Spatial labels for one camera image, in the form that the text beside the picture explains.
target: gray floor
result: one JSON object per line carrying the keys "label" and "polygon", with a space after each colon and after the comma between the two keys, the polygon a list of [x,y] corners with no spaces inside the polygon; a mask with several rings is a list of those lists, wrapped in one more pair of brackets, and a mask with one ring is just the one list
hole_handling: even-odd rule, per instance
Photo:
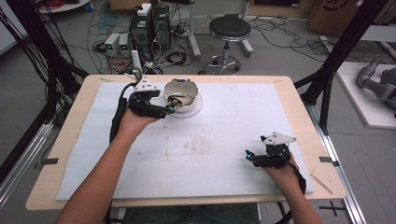
{"label": "gray floor", "polygon": [[[60,30],[70,46],[73,56],[90,74],[98,74],[88,51],[98,40],[106,39],[105,35],[93,35],[98,31],[99,22],[115,24],[129,18],[127,12],[112,12],[104,5],[101,9],[87,13],[82,9],[57,14]],[[196,27],[210,20],[209,17],[196,20]],[[128,22],[114,27],[119,32],[128,26]],[[197,34],[208,34],[207,24]],[[286,28],[300,36],[299,43],[307,40],[318,40],[317,35],[308,34],[304,21],[287,21]],[[274,44],[289,46],[292,37],[281,30],[265,31],[266,38]],[[165,74],[197,74],[205,62],[213,55],[222,51],[223,42],[209,35],[197,36],[202,57],[194,60],[189,66],[174,66],[164,69]],[[279,48],[270,45],[264,36],[256,30],[252,31],[248,39],[255,52],[250,58],[238,44],[232,44],[231,55],[238,58],[242,64],[243,75],[255,76],[288,76],[297,81],[317,71],[322,65],[309,57],[299,54],[290,48]],[[319,61],[326,59],[323,55],[314,54],[309,48],[298,49]],[[370,61],[375,55],[381,55],[385,63],[394,63],[381,49],[360,42],[351,53],[354,57]],[[106,67],[103,56],[101,61]],[[92,55],[96,66],[99,60]],[[38,114],[45,103],[44,84],[36,76],[33,67],[18,47],[14,47],[0,57],[0,162],[3,162],[9,151],[16,145],[22,134]],[[329,115],[329,132],[340,161],[345,168],[346,175],[355,192],[361,210],[367,223],[393,223],[396,220],[396,131],[366,128],[349,100],[346,92],[337,78],[334,79],[332,100]],[[40,160],[43,147],[35,162]],[[39,170],[33,165],[17,186],[13,194],[0,210],[0,223],[51,223],[59,211],[32,212],[25,208],[26,199],[39,175]],[[329,201],[312,202],[324,223],[349,223],[347,213],[337,210],[319,209],[320,206],[331,206]],[[333,201],[333,205],[343,208],[341,201]],[[280,219],[280,212],[275,203],[261,204],[262,223],[274,223]]]}

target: human arm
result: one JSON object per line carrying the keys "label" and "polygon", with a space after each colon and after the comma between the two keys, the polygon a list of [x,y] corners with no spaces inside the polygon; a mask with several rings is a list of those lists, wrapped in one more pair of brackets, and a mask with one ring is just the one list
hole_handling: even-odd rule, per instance
{"label": "human arm", "polygon": [[102,222],[132,143],[155,120],[138,117],[130,109],[125,111],[116,137],[67,201],[56,223]]}
{"label": "human arm", "polygon": [[[296,164],[292,155],[290,162]],[[294,223],[322,223],[318,214],[301,192],[297,175],[289,165],[279,169],[269,167],[262,169],[274,179],[275,183],[285,196],[286,201],[289,204]]]}

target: stool base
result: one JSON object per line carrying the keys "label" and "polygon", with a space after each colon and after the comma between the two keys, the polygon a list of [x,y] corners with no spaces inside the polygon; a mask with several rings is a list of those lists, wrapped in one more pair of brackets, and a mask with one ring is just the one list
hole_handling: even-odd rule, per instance
{"label": "stool base", "polygon": [[235,57],[228,56],[224,60],[222,55],[217,55],[207,61],[206,68],[213,75],[238,75],[241,71],[241,63]]}

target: round stool seat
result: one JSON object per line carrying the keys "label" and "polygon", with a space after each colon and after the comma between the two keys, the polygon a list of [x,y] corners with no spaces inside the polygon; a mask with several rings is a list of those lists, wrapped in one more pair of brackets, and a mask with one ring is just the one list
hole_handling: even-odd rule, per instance
{"label": "round stool seat", "polygon": [[250,35],[250,25],[237,17],[224,16],[211,21],[209,31],[221,40],[243,41]]}

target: person's right arm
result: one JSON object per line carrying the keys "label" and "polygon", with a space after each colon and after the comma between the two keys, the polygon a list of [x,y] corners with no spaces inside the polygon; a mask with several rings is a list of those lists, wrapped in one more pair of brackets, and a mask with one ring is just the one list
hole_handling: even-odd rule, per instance
{"label": "person's right arm", "polygon": [[[291,158],[290,162],[296,164],[294,158]],[[263,170],[274,179],[288,201],[294,223],[322,223],[318,214],[302,194],[297,175],[289,165],[280,169],[263,168]]]}

